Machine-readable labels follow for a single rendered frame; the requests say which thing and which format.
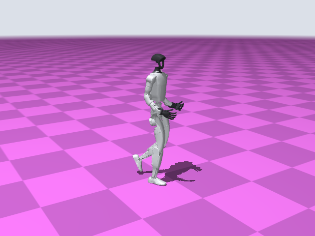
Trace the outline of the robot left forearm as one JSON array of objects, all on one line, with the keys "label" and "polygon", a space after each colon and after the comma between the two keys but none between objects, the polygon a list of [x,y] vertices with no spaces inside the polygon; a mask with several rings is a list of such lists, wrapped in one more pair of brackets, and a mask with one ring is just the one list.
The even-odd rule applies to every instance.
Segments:
[{"label": "robot left forearm", "polygon": [[170,102],[169,100],[167,100],[167,98],[165,98],[165,100],[162,101],[162,102],[165,104],[165,106],[171,106],[171,105],[172,105],[172,102]]}]

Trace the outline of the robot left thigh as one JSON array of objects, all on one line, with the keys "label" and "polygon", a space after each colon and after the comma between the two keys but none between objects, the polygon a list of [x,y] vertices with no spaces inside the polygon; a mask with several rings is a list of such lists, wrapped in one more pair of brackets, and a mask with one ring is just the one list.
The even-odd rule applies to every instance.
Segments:
[{"label": "robot left thigh", "polygon": [[165,131],[165,143],[164,143],[164,146],[166,145],[167,141],[168,141],[168,137],[169,137],[169,130],[170,130],[170,127],[169,127],[169,119],[164,117],[162,115],[162,123],[163,123],[163,126],[164,126],[164,131]]}]

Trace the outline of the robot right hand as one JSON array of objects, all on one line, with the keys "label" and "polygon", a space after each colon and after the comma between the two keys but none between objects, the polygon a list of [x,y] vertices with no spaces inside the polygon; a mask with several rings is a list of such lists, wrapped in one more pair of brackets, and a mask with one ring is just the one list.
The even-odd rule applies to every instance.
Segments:
[{"label": "robot right hand", "polygon": [[173,120],[175,118],[175,116],[176,116],[176,115],[172,115],[172,114],[176,114],[177,113],[177,112],[175,112],[175,113],[169,112],[169,111],[173,111],[173,109],[171,109],[171,110],[163,110],[161,108],[158,108],[158,110],[161,110],[160,115],[163,115],[164,117],[166,117],[168,119],[171,119],[171,120]]}]

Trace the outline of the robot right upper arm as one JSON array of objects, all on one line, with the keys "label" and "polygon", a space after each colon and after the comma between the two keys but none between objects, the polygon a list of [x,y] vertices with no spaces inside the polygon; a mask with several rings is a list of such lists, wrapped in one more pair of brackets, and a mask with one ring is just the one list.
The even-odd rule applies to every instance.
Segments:
[{"label": "robot right upper arm", "polygon": [[146,87],[145,87],[144,96],[148,95],[150,100],[152,99],[152,95],[150,94],[150,92],[152,90],[153,84],[156,81],[156,77],[157,77],[156,75],[151,74],[151,75],[148,75],[147,78],[146,78]]}]

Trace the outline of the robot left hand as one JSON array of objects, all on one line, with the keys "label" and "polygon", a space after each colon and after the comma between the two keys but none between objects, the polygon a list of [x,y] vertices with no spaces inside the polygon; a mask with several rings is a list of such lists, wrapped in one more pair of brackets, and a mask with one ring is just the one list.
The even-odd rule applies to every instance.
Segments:
[{"label": "robot left hand", "polygon": [[182,101],[181,102],[179,102],[179,103],[172,103],[172,105],[171,106],[168,106],[169,108],[174,108],[175,110],[181,110],[182,109],[182,107],[183,107],[183,105],[184,105],[184,103],[183,104],[180,104],[180,103],[182,103]]}]

